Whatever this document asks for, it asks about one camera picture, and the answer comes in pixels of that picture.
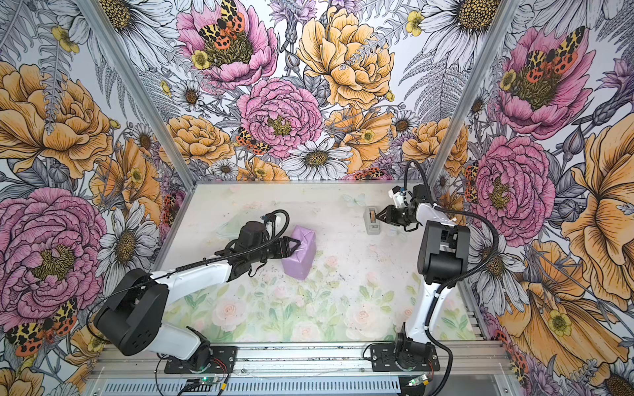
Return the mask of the pink wrapping paper sheet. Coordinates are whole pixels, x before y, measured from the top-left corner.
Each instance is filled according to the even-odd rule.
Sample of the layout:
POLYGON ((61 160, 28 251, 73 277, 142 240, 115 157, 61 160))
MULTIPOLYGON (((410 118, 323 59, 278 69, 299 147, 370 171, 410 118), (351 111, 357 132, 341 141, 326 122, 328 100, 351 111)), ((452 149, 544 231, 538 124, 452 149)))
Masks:
POLYGON ((292 251, 282 259, 284 273, 296 280, 305 280, 312 269, 316 254, 316 234, 312 229, 296 226, 289 239, 292 251))

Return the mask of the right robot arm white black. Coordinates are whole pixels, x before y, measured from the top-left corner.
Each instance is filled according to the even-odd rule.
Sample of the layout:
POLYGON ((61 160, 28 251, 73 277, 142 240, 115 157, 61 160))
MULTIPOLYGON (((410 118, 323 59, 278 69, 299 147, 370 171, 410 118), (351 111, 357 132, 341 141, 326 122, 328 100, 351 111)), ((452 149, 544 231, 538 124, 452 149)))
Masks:
POLYGON ((438 354, 430 339, 439 317, 436 309, 457 277, 467 272, 471 232, 442 206, 428 201, 422 185, 411 192, 396 186, 389 190, 389 197, 393 203, 376 219, 406 232, 423 231, 416 262, 421 281, 412 314, 397 333, 394 360, 403 371, 436 371, 440 368, 438 354))

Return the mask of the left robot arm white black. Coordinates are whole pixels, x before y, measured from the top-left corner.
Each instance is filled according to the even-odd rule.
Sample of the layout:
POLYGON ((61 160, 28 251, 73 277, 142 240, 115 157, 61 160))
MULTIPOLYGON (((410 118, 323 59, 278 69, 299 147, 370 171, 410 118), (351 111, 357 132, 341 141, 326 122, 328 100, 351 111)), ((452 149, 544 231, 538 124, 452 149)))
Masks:
POLYGON ((149 351, 171 357, 186 371, 200 373, 215 363, 210 341, 196 329, 180 328, 163 319, 171 303, 213 285, 254 276, 271 260, 296 263, 315 252, 310 231, 296 227, 286 236, 276 229, 274 214, 249 221, 211 258, 166 272, 134 269, 106 298, 93 323, 124 356, 149 351))

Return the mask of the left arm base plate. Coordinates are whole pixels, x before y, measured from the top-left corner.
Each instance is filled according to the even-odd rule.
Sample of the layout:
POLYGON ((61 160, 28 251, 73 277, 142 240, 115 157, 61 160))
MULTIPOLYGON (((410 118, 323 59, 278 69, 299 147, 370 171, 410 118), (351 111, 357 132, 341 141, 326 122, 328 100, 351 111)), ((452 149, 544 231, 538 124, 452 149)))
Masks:
POLYGON ((168 375, 230 374, 237 361, 237 346, 205 346, 188 360, 170 356, 163 372, 168 375))

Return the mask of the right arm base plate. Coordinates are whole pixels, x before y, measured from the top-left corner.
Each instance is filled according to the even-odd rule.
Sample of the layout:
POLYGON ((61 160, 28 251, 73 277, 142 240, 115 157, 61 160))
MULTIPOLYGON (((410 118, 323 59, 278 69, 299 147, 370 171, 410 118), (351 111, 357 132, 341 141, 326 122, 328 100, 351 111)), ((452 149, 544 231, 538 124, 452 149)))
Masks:
POLYGON ((394 343, 372 343, 363 353, 373 372, 431 372, 439 371, 435 347, 428 343, 416 351, 396 351, 394 343))

